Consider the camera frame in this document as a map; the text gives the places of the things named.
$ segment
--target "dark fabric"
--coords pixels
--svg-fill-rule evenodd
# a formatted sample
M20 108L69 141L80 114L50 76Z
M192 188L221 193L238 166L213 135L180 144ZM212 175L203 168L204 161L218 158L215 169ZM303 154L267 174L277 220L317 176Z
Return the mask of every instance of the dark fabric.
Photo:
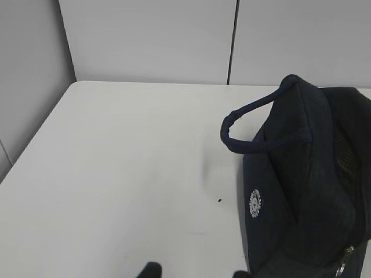
M367 242L363 242L354 250L353 256L345 267L341 278L360 278L363 261L365 260L367 244Z
M253 142L229 138L238 118L271 101ZM245 153L253 277L334 277L349 246L355 251L343 277L359 277L371 238L370 122L371 101L356 89L319 89L294 75L225 118L222 141ZM249 211L252 194L260 198L258 216Z
M262 128L254 141L262 140L263 137ZM262 201L256 218L251 216L250 211L245 213L250 271L255 273L278 248L288 229L294 224L294 218L267 153L246 155L243 168L249 169L243 172L247 208L255 189L259 190Z
M161 265L156 262L149 262L137 278L161 278L161 274Z
M254 101L238 110L232 111L221 124L220 138L223 143L228 147L230 151L235 153L255 153L271 150L274 148L283 147L286 145L292 145L298 142L311 142L312 134L308 127L297 129L293 133L285 134L284 137L277 138L275 141L240 141L229 137L230 127L234 122L242 117L244 114L253 111L254 109L264 106L283 94L286 94L286 90L294 86L299 81L299 78L295 75L287 76L281 83L280 87L272 94L263 97L260 100Z
M327 96L335 120L341 125L355 150L360 169L355 202L358 227L354 244L371 238L371 101L354 88L322 89Z
M239 270L233 274L233 278L251 278L251 276L246 271Z

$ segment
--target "bag handle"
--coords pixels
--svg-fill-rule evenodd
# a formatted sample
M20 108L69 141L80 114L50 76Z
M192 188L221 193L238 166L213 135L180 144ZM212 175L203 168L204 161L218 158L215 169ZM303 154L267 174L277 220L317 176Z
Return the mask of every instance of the bag handle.
M286 92L288 88L293 86L299 81L299 77L296 75L287 76L279 86L279 88L273 93L254 101L240 109L232 111L221 124L220 138L222 142L227 146L227 148L235 153L256 153L256 152L266 152L275 148L283 147L285 145L303 142L309 143L312 141L311 130L307 128L298 129L296 132L275 140L275 141L262 141L262 142L250 142L250 141L241 141L233 139L230 137L230 127L235 123L237 119L242 117L244 114L255 110L256 108L262 107L268 103L274 101L282 93Z

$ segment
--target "gray partition wall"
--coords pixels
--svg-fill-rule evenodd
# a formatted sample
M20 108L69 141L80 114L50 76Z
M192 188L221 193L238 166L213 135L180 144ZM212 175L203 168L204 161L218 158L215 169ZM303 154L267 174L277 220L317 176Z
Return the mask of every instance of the gray partition wall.
M236 0L60 0L78 80L225 84Z
M370 0L241 1L230 84L371 87Z
M58 0L2 0L0 36L0 139L14 163L75 76ZM9 163L0 148L0 174Z

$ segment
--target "black object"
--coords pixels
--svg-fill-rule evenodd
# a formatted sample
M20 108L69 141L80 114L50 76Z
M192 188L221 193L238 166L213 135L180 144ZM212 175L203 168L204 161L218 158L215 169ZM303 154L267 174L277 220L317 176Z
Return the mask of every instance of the black object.
M251 276L248 272L239 270L233 274L232 278L251 278Z
M242 115L274 101L252 142L229 137ZM254 278L359 278L371 238L371 101L296 75L223 121L243 158Z
M149 262L140 272L137 278L161 278L161 265L156 262Z

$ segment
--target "navy blue bag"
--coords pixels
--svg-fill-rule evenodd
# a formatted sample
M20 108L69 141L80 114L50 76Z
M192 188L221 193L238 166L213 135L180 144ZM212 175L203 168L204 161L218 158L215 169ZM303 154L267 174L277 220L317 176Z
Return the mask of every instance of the navy blue bag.
M229 137L237 119L272 101L252 142ZM221 140L244 154L252 277L360 277L371 238L370 122L371 101L357 89L296 75L225 118Z

